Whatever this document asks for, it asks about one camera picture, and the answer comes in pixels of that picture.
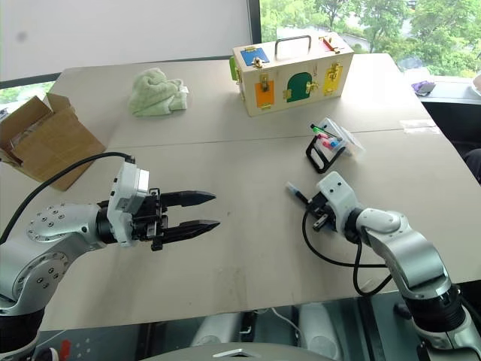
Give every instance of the folded towel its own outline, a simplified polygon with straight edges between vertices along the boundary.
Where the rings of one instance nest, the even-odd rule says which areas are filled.
[[[159,68],[142,71],[134,81],[129,110],[137,117],[187,109],[188,89],[181,79],[167,80]]]

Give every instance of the metal handle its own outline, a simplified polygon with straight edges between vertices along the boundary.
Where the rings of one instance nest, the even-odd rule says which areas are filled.
[[[274,55],[277,56],[277,45],[281,41],[297,40],[297,39],[304,39],[304,38],[309,38],[309,47],[307,47],[307,49],[310,50],[310,44],[313,41],[313,39],[310,37],[310,35],[293,36],[292,38],[284,38],[284,39],[276,40],[276,45],[274,47]]]

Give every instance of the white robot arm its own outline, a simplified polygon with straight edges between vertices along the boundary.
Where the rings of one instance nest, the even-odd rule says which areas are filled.
[[[398,212],[364,208],[347,182],[335,171],[318,184],[320,193],[307,205],[319,221],[331,223],[352,243],[362,242],[382,257],[424,341],[424,352],[470,349],[481,359],[481,338],[458,288],[434,245],[413,230]]]
[[[120,243],[164,243],[208,232],[219,222],[193,220],[167,227],[168,206],[198,205],[215,195],[198,191],[160,193],[148,188],[149,172],[125,161],[108,201],[53,205],[38,212],[25,232],[0,245],[0,361],[32,355],[44,308],[68,267],[86,252]]]

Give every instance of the open cardboard box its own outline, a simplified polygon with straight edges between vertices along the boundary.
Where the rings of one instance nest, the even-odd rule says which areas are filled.
[[[68,98],[47,94],[50,108],[36,96],[0,122],[0,158],[42,182],[105,147],[82,123]],[[52,184],[66,190],[90,166],[71,171]]]

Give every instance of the black plastic holder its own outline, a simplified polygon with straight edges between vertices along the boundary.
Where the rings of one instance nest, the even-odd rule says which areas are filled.
[[[329,167],[331,167],[332,163],[335,162],[335,160],[344,152],[346,147],[341,147],[337,150],[336,154],[332,157],[331,160],[328,160],[325,154],[322,152],[319,146],[317,146],[317,137],[314,137],[314,139],[310,142],[309,147],[306,149],[306,156],[309,159],[310,164],[313,165],[314,169],[318,173],[325,173]],[[320,164],[317,163],[317,161],[313,158],[312,156],[312,151],[315,151],[319,158],[322,160],[322,167]]]

